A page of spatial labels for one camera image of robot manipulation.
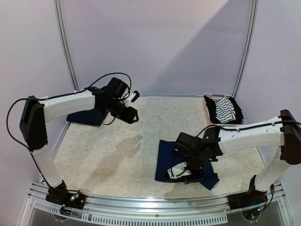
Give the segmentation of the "blue garment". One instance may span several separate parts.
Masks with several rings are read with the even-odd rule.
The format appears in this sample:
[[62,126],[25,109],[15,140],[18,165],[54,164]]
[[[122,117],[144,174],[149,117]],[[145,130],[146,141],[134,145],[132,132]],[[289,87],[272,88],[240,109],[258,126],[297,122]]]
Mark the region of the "blue garment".
[[[173,141],[159,141],[157,165],[154,178],[155,181],[164,183],[184,183],[184,177],[178,178],[176,180],[171,180],[168,174],[166,177],[164,176],[168,169],[183,162],[184,160],[182,155],[179,155],[174,151],[174,148],[175,142]],[[210,162],[208,162],[202,170],[204,172],[202,178],[193,183],[199,183],[210,191],[220,181],[218,174],[214,172],[214,169]]]

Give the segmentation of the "dark blue denim jeans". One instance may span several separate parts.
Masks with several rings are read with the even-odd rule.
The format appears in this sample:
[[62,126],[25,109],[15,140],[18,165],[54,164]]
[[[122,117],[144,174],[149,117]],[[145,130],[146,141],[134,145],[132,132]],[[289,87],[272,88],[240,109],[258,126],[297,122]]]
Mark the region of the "dark blue denim jeans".
[[101,126],[107,112],[100,109],[92,109],[89,111],[80,111],[76,113],[68,114],[66,120],[71,123],[89,125],[89,126]]

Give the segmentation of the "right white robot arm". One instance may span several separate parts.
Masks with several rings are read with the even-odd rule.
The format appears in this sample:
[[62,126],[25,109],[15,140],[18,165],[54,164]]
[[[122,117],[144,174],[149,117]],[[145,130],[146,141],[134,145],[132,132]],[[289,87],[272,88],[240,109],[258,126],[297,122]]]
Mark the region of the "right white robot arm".
[[248,125],[209,125],[195,136],[181,132],[174,151],[183,161],[167,170],[170,179],[184,178],[185,183],[199,180],[202,168],[218,156],[237,150],[275,146],[275,156],[250,181],[243,195],[247,205],[254,205],[261,192],[268,188],[291,166],[301,162],[301,124],[289,110],[279,116]]

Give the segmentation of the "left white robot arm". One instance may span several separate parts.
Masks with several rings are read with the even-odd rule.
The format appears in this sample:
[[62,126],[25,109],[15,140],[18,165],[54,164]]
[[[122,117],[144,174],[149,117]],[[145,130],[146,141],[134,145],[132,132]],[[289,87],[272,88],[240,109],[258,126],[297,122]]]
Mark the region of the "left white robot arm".
[[53,188],[52,197],[59,204],[66,204],[70,200],[70,194],[59,186],[63,180],[48,152],[46,123],[71,113],[100,109],[116,119],[133,124],[139,117],[138,111],[131,107],[130,103],[135,102],[140,94],[137,90],[130,91],[129,94],[126,94],[126,91],[130,91],[130,87],[113,77],[102,88],[89,86],[57,97],[38,99],[30,96],[26,99],[20,120],[20,131],[40,174],[48,187]]

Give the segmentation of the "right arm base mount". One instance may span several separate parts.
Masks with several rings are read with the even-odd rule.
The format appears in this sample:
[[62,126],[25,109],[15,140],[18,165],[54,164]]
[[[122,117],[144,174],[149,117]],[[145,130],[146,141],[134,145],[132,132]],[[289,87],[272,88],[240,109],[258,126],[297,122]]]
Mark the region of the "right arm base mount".
[[271,204],[274,193],[274,184],[270,186],[270,199],[267,197],[267,192],[249,189],[247,192],[228,195],[228,205],[230,210],[240,209],[241,215],[246,221],[258,221],[261,213]]

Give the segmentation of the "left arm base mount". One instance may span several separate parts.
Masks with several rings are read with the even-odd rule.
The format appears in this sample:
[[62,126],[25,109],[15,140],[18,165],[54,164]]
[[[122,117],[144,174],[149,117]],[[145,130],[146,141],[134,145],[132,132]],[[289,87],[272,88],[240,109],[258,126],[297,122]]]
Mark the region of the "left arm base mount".
[[46,195],[46,201],[67,208],[84,209],[87,196],[80,190],[69,190],[63,181],[57,187],[50,187]]

